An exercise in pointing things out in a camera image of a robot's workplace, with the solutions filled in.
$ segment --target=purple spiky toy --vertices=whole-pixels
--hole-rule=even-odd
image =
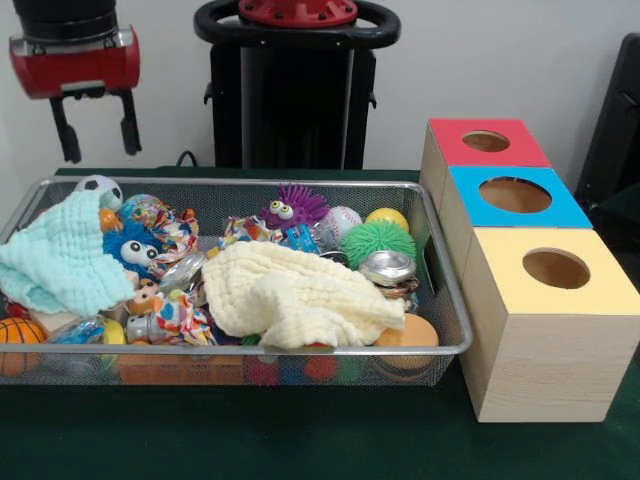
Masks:
[[[260,217],[271,229],[279,228],[285,232],[296,225],[312,226],[322,220],[331,208],[322,195],[315,195],[308,187],[280,185],[278,189],[280,200],[271,202],[269,208],[260,212]]]

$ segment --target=metal mesh basket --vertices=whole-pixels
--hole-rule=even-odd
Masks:
[[[80,178],[55,177],[27,193],[0,234],[28,225],[64,200]],[[282,182],[117,178],[125,198],[149,193],[177,211],[194,208],[200,247],[221,235],[231,215],[248,216],[277,196]],[[282,351],[257,346],[0,345],[0,383],[34,385],[435,385],[454,355],[471,343],[471,327],[433,204],[413,183],[300,181],[331,205],[363,216],[380,207],[402,212],[418,252],[418,314],[439,347],[349,347]]]

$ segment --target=blue plush toy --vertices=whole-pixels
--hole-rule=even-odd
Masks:
[[[104,253],[112,255],[125,269],[136,272],[141,279],[155,279],[149,266],[158,256],[162,242],[142,224],[125,221],[121,231],[105,233],[102,245]]]

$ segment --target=mint green cloth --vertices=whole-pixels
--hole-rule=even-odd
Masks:
[[[0,289],[11,301],[88,317],[133,298],[124,267],[102,251],[105,195],[74,192],[0,246]]]

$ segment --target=googly eyes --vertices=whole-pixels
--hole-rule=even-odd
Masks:
[[[291,220],[293,218],[293,208],[289,205],[282,205],[278,212],[278,218],[280,220]]]
[[[278,213],[280,212],[280,208],[282,208],[284,204],[282,202],[280,202],[279,200],[275,200],[273,202],[271,202],[271,206],[269,207],[269,211],[274,214],[274,215],[278,215]]]
[[[120,256],[127,263],[148,267],[158,256],[158,250],[151,245],[142,245],[135,240],[129,240],[120,248]]]

